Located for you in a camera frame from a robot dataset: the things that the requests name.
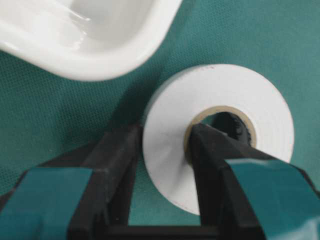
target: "white tape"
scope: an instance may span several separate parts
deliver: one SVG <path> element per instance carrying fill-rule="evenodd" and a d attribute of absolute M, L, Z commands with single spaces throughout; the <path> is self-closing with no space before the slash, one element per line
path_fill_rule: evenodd
<path fill-rule="evenodd" d="M 143 156 L 159 192 L 193 214 L 199 214 L 199 207 L 193 169 L 185 159 L 186 130 L 199 113 L 223 106 L 239 110 L 250 120 L 258 150 L 286 162 L 293 152 L 294 125 L 288 105 L 259 73 L 215 64 L 175 74 L 146 108 Z"/>

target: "textured teal cloth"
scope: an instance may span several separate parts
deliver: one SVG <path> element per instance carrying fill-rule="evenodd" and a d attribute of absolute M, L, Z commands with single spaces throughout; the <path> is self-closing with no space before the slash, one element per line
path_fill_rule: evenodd
<path fill-rule="evenodd" d="M 173 74 L 218 63 L 257 71 L 279 89 L 294 121 L 292 162 L 320 188 L 319 23 L 318 0 L 185 0 L 145 64 L 96 83 L 63 79 L 1 53 L 0 192 L 23 170 L 138 121 Z M 199 218 L 162 197 L 140 161 L 129 222 L 183 225 Z"/>

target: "paper roll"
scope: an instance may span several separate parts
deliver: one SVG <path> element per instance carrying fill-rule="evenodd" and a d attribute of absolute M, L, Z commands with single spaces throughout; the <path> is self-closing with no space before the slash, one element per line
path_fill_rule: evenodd
<path fill-rule="evenodd" d="M 184 142 L 193 123 L 217 112 L 237 115 L 255 138 L 255 147 L 290 162 L 294 125 L 288 105 L 259 73 L 229 64 L 201 65 L 169 78 L 146 111 L 143 156 L 159 192 L 174 205 L 199 214 L 193 169 Z"/>

